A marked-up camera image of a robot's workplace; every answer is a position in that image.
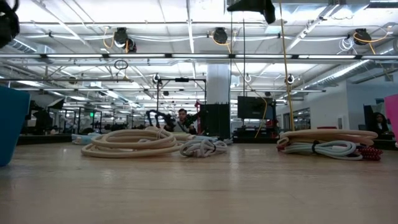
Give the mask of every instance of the wooden floor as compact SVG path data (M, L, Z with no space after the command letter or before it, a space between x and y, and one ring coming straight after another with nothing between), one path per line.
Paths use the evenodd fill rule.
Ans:
M0 223L398 223L398 152L351 162L274 147L133 160L21 146L0 168Z

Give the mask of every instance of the white ceiling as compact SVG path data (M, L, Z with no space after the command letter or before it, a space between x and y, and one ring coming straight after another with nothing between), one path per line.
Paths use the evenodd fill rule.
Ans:
M101 37L107 24L125 23L123 26L128 28L129 35L145 36L143 39L150 37L176 37L181 39L187 38L178 42L153 42L147 40L134 39L137 45L137 53L191 53L190 41L188 40L188 14L186 0L58 0L42 1L45 7L55 14L62 22L73 23L69 24L72 31L81 37L96 36ZM291 5L283 5L282 10L284 14L282 17L287 21L285 24L285 35L287 37L295 37L308 24L317 18L319 13L326 7L319 5L306 4L296 7L295 13L289 14L287 11ZM79 40L70 40L64 38L50 37L43 38L29 38L33 35L47 35L49 31L52 35L63 35L72 37L71 33L64 27L58 24L57 20L46 13L43 9L38 7L31 0L22 0L21 6L17 12L21 22L21 33L19 37L37 44L48 45L56 51L56 53L92 53L93 50L84 45ZM276 9L277 18L280 19L279 8ZM225 46L214 44L211 38L206 38L206 34L211 33L215 27L223 26L226 28L227 34L230 36L231 32L231 14L224 13L224 1L222 0L190 0L190 17L193 22L192 35L194 37L193 46L195 53L223 53L227 54L228 49ZM243 38L243 27L241 22L245 19L245 38L246 41L245 52L247 54L281 54L282 53L282 39L269 40L255 40L250 41L250 38L261 38L270 35L277 35L280 32L280 20L276 23L267 25L264 22L262 15L256 12L235 12L232 20L240 22L239 25L234 24L232 30L236 32L237 38ZM314 30L304 37L295 47L289 51L289 54L337 54L340 52L340 40L329 41L306 41L311 38L329 39L332 37L345 37L348 33L353 33L355 28L367 28L368 32L374 39L385 36L385 25L389 22L398 21L398 13L396 9L362 9L354 14L349 12L347 8L343 8L337 12L333 17L322 21ZM206 22L224 22L224 24L205 24ZM108 34L111 34L119 26L111 26ZM393 26L390 31L393 32L388 38L377 42L374 46L377 49L378 45L383 44L393 37L397 32L397 26ZM111 43L111 39L106 39L107 43ZM87 41L97 52L104 53L101 49L104 48L103 40L88 40ZM291 40L286 40L286 45L291 44ZM359 54L370 54L368 46L354 46ZM233 52L242 53L244 50L243 41L234 41L232 44ZM113 47L108 49L111 53L121 52L121 49ZM16 52L14 49L6 48L3 52ZM324 71L337 66L337 64L313 64L313 63L290 63L287 65L287 72L292 73L295 77L300 77L300 82L308 82ZM238 63L240 71L243 71L243 63ZM28 67L35 72L44 72L41 67ZM137 66L137 69L146 76L147 80L151 82L151 76L159 73L165 77L192 77L192 63L181 62L172 66ZM284 64L274 63L247 63L246 73L252 75L251 85L258 88L283 88L284 86ZM197 77L201 78L202 73L206 73L206 62L196 63ZM109 75L109 72L104 67L67 67L63 69L64 73L56 73L53 77L62 77L66 73L80 74L84 72L86 77L99 77ZM238 69L233 66L232 73L239 75ZM127 76L131 77L137 83L143 84L142 78L136 78L138 74L131 70L127 70ZM123 88L128 83L103 83L104 87L109 88ZM178 86L176 83L170 83L170 86ZM184 84L187 88L194 88L194 83ZM127 97L129 96L144 96L143 93L121 93ZM171 93L172 96L181 96L178 93Z

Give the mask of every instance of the white pillar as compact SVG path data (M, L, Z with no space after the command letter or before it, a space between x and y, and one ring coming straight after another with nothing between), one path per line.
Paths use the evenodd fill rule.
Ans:
M229 83L231 72L229 64L207 65L207 104L229 103Z

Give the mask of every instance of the person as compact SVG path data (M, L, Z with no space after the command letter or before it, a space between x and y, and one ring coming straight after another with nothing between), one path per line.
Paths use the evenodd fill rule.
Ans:
M387 119L381 113L373 113L373 124L371 126L371 130L379 135L379 138L382 134L388 134L389 129L387 126Z
M197 116L187 115L187 111L185 109L180 109L178 111L178 121L177 125L174 128L176 132L185 132L190 134L198 134L197 130L193 126L193 121L197 119Z

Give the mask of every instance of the coiled rope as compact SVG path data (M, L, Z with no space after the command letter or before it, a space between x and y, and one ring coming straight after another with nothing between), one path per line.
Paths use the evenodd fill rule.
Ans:
M148 127L145 130L119 130L93 137L91 144L83 147L81 153L100 158L146 157L180 151L187 146L189 150L180 151L183 156L207 157L226 152L224 142L212 143L208 139L192 140L193 137L190 134L174 135L155 127Z
M315 153L334 159L363 159L357 144L373 145L377 134L372 131L318 129L289 131L280 135L277 147L285 153Z

